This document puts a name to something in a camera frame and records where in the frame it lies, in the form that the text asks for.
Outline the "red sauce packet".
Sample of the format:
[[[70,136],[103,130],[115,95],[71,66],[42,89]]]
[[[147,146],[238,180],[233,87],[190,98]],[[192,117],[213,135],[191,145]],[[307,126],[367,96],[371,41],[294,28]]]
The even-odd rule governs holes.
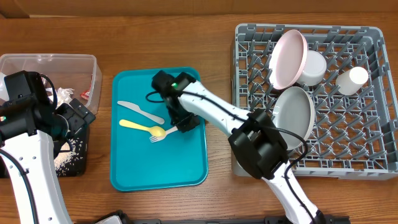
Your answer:
[[[88,101],[90,99],[90,91],[89,90],[84,91],[83,93],[80,94],[80,97]]]

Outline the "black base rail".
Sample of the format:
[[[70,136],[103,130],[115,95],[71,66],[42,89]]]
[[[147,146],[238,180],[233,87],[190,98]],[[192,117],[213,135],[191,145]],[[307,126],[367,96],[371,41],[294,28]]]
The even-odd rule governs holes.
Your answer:
[[[286,217],[265,217],[261,219],[217,219],[217,220],[133,220],[137,224],[284,224],[290,223]]]

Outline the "clear plastic bin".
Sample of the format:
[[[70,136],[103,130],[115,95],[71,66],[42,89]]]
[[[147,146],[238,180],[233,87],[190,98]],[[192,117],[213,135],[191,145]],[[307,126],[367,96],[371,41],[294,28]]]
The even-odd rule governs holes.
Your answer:
[[[1,73],[11,75],[25,70],[49,77],[56,89],[72,88],[72,98],[78,99],[93,114],[98,111],[102,73],[94,55],[85,54],[4,54]],[[90,91],[88,101],[80,97]]]

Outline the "teal plastic tray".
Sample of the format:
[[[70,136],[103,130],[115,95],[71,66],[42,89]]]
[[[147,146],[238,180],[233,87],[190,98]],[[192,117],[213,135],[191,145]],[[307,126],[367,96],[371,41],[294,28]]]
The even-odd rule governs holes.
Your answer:
[[[172,127],[167,108],[159,95],[146,100],[152,92],[152,77],[158,69],[125,70],[113,80],[110,182],[122,192],[184,187],[202,183],[208,175],[205,122],[193,130],[173,132],[159,142],[150,141],[150,133],[119,125],[126,119],[143,126],[155,122],[118,104],[135,103],[145,112],[164,119],[162,128]]]

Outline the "grey plastic knife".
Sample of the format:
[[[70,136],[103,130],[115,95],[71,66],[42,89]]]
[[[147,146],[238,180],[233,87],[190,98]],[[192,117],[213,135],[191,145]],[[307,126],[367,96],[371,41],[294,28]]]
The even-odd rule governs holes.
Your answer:
[[[165,123],[165,119],[142,110],[139,107],[139,105],[137,105],[137,104],[134,104],[134,103],[131,103],[131,102],[128,102],[128,101],[117,101],[117,104],[120,105],[120,106],[123,106],[125,108],[128,108],[130,110],[133,110],[136,113],[139,113],[139,114],[145,116],[146,118],[149,118],[150,120],[156,122],[157,124],[164,124]]]

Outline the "pink round plate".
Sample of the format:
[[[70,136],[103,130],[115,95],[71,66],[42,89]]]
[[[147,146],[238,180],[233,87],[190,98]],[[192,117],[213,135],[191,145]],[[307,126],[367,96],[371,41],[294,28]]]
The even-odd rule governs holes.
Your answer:
[[[271,85],[277,90],[292,86],[302,74],[307,53],[307,41],[298,30],[289,30],[282,35],[269,62]]]

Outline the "grey dishwasher rack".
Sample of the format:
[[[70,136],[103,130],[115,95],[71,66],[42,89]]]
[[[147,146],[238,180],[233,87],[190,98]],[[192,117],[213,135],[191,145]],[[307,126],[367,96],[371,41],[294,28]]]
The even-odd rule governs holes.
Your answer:
[[[304,86],[315,105],[315,125],[297,176],[387,180],[397,176],[397,97],[382,31],[369,26],[239,24],[231,47],[233,104],[271,112],[280,95],[269,81],[271,53],[289,30],[298,30],[308,48],[326,60],[315,86]],[[339,75],[368,71],[353,95],[342,95]]]

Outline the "white napkin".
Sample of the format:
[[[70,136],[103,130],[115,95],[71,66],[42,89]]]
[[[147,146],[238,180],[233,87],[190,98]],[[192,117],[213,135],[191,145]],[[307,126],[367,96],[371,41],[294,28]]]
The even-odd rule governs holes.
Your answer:
[[[57,96],[57,106],[60,106],[62,103],[70,103],[72,100],[74,89],[72,88],[59,88],[56,91]]]

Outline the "white plastic cup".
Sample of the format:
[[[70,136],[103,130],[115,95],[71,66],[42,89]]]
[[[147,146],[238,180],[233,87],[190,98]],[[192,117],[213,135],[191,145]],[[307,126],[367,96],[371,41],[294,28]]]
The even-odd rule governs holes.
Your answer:
[[[342,95],[355,94],[368,80],[368,71],[363,67],[354,67],[336,79],[336,85],[339,86],[339,92]]]

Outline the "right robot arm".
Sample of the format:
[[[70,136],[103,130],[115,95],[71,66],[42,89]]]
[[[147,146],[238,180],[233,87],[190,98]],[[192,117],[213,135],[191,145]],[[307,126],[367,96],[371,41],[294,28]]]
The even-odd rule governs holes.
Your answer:
[[[288,146],[282,136],[288,134],[306,146],[303,137],[276,127],[265,110],[243,110],[222,100],[188,73],[174,77],[161,70],[153,76],[151,86],[165,103],[172,125],[180,132],[195,128],[200,118],[220,129],[239,165],[270,187],[289,222],[326,222],[295,178],[292,166],[298,160],[289,161]]]

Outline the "grey round plate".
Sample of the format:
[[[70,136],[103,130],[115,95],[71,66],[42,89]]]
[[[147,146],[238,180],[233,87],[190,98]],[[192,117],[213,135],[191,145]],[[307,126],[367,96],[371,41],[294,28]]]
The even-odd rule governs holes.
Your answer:
[[[272,111],[273,123],[304,140],[310,136],[315,124],[315,106],[310,95],[300,87],[286,89],[277,99]]]

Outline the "yellow plastic spoon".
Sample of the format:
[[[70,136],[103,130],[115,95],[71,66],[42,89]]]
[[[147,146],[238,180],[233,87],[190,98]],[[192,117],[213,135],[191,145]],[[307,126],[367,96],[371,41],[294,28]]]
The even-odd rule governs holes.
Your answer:
[[[160,126],[152,126],[152,127],[147,127],[143,126],[141,124],[134,123],[132,121],[128,121],[126,119],[121,119],[119,121],[119,125],[125,128],[131,128],[131,129],[137,129],[141,131],[147,131],[151,135],[155,137],[164,137],[166,135],[165,130],[161,128]]]

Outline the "grey bowl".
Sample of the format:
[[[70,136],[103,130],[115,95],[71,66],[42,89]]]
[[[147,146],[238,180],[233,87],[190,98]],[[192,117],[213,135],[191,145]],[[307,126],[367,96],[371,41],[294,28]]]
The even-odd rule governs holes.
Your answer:
[[[306,86],[319,84],[326,72],[326,60],[320,52],[309,50],[302,74],[297,83]]]

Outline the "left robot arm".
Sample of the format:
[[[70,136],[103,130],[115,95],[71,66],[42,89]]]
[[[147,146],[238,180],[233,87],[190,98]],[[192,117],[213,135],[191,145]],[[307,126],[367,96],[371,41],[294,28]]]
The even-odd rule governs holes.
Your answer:
[[[61,105],[50,100],[45,79],[25,70],[4,77],[9,99],[1,105],[1,158],[21,223],[71,223],[54,159],[95,116],[76,99]]]

